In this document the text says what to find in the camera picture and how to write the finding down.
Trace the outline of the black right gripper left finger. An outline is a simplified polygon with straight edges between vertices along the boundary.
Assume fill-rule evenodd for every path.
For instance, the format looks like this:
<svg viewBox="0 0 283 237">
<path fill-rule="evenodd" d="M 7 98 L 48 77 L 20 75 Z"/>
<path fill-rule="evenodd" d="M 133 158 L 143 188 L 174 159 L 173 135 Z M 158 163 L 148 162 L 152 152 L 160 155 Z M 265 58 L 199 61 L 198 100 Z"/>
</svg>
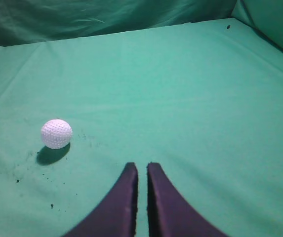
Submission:
<svg viewBox="0 0 283 237">
<path fill-rule="evenodd" d="M 138 170 L 128 162 L 100 203 L 66 237 L 134 237 L 138 211 Z"/>
</svg>

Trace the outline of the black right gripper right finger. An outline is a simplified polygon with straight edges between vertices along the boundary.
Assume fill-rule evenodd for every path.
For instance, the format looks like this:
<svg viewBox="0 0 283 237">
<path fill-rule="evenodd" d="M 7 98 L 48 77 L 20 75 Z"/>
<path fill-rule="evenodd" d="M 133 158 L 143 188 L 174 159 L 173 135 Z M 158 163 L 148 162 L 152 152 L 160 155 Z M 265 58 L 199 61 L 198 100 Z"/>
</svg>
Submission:
<svg viewBox="0 0 283 237">
<path fill-rule="evenodd" d="M 181 196 L 161 165 L 147 165 L 147 216 L 151 237 L 225 237 Z"/>
</svg>

